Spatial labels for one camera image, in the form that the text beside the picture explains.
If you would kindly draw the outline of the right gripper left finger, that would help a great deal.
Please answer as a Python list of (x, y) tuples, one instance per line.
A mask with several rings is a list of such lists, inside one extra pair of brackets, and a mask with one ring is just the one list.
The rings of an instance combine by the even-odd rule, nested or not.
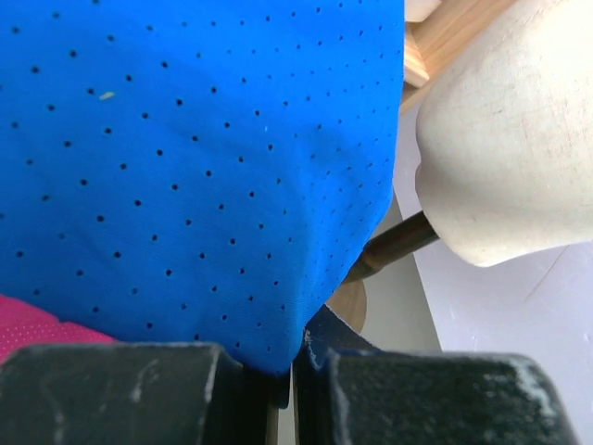
[(220, 346), (37, 346), (1, 367), (5, 444), (273, 444), (289, 379)]

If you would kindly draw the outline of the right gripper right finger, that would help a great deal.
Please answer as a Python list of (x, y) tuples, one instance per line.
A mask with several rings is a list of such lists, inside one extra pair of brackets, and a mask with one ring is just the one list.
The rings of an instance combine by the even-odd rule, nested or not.
[(555, 388), (514, 354), (376, 348), (328, 308), (293, 365), (300, 444), (575, 444)]

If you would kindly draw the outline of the magenta baseball cap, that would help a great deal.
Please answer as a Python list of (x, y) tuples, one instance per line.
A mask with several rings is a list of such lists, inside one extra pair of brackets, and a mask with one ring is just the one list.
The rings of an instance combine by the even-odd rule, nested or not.
[(1, 296), (1, 363), (17, 350), (39, 345), (107, 344), (114, 338), (95, 330), (60, 322), (32, 305)]

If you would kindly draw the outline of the blue baseball cap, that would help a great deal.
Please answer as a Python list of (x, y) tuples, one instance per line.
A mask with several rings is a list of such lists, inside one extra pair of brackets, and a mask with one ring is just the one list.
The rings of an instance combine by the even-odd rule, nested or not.
[(1, 291), (270, 374), (390, 208), (400, 1), (5, 1)]

